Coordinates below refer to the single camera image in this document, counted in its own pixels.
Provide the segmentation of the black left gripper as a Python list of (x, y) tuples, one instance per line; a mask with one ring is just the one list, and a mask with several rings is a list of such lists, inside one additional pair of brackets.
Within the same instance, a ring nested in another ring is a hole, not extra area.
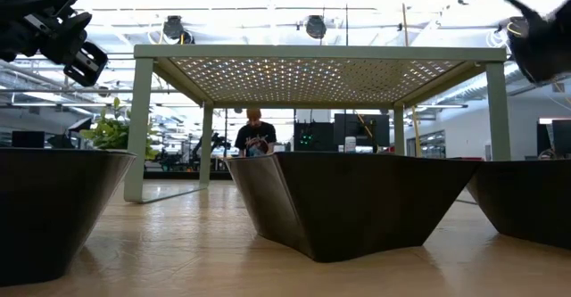
[[(88, 12), (66, 19), (42, 46), (42, 54), (54, 63), (66, 64), (63, 73), (83, 87), (94, 86), (108, 62), (102, 49), (85, 42), (85, 27), (91, 19)], [(0, 59), (12, 62), (18, 54), (32, 56), (33, 43), (34, 27), (24, 18), (0, 20)]]

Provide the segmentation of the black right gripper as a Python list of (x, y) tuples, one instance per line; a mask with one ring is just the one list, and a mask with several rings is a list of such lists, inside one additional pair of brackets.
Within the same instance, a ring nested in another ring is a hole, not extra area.
[(549, 83), (559, 74), (571, 72), (571, 2), (563, 3), (544, 19), (518, 0), (505, 0), (517, 8), (527, 22), (525, 35), (511, 35), (509, 48), (530, 83)]

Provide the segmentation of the black wavy mini plate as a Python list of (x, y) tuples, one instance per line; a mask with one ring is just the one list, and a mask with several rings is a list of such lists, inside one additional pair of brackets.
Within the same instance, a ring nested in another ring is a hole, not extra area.
[(315, 152), (227, 165), (258, 235), (322, 263), (423, 245), (479, 166)]
[(499, 233), (571, 250), (571, 160), (483, 162), (467, 190)]
[(0, 148), (0, 287), (63, 276), (136, 157)]

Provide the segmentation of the black monitor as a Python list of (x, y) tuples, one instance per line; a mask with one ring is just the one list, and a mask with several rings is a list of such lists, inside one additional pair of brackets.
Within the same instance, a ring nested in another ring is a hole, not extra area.
[(536, 125), (536, 147), (539, 160), (549, 160), (552, 158), (550, 137), (547, 126), (538, 123)]
[(571, 154), (571, 120), (552, 121), (553, 147), (559, 155)]
[(347, 136), (356, 138), (357, 146), (388, 147), (390, 145), (390, 117), (381, 114), (337, 113), (334, 121), (334, 143), (343, 144)]
[(43, 149), (45, 142), (46, 134), (44, 131), (14, 130), (12, 132), (12, 147)]

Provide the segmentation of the green potted plant white pot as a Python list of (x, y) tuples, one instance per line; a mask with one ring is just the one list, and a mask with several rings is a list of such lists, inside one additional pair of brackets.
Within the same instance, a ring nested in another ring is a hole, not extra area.
[(82, 129), (79, 133), (96, 149), (127, 151), (130, 116), (130, 109), (115, 97), (112, 105), (101, 110), (95, 119), (95, 127)]

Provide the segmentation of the mint green perforated riser shelf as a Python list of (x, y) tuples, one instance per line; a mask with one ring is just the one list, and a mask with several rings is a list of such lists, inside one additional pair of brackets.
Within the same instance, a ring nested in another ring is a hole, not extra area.
[(479, 74), (486, 76), (492, 157), (511, 157), (502, 48), (342, 45), (137, 45), (128, 150), (136, 160), (124, 198), (142, 203), (152, 79), (203, 109), (203, 150), (217, 109), (387, 109), (403, 153), (404, 112)]

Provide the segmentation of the person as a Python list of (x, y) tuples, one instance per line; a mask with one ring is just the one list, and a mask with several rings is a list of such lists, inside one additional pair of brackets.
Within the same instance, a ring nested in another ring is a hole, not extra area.
[(240, 157), (256, 157), (274, 152), (277, 141), (275, 127), (261, 120), (261, 110), (250, 108), (246, 110), (247, 123), (237, 134), (235, 147)]

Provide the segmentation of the black computer tower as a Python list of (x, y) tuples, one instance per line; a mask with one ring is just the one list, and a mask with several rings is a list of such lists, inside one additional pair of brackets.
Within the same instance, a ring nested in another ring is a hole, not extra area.
[(311, 122), (294, 124), (295, 152), (336, 152), (334, 124)]

